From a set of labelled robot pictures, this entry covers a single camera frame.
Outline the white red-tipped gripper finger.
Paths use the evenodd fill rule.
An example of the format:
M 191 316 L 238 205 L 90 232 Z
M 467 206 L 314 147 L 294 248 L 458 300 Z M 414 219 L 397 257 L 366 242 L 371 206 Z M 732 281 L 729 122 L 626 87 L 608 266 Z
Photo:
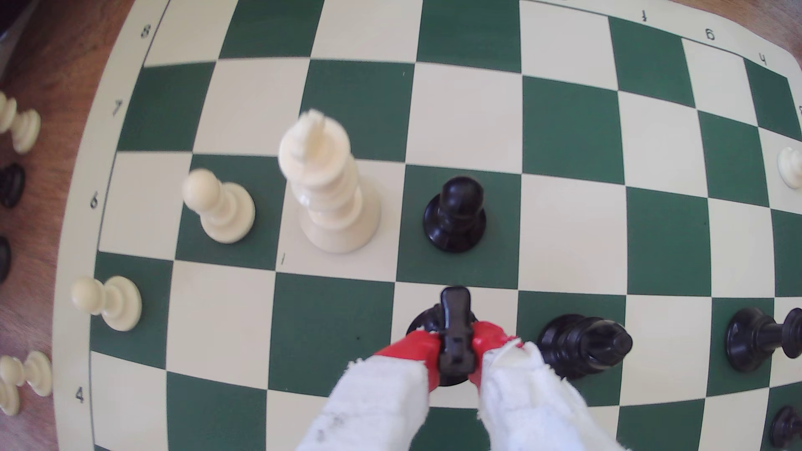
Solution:
M 438 334 L 415 331 L 349 363 L 299 450 L 408 450 L 439 384 Z
M 491 450 L 624 450 L 585 399 L 544 361 L 533 342 L 495 323 L 473 323 L 479 418 Z

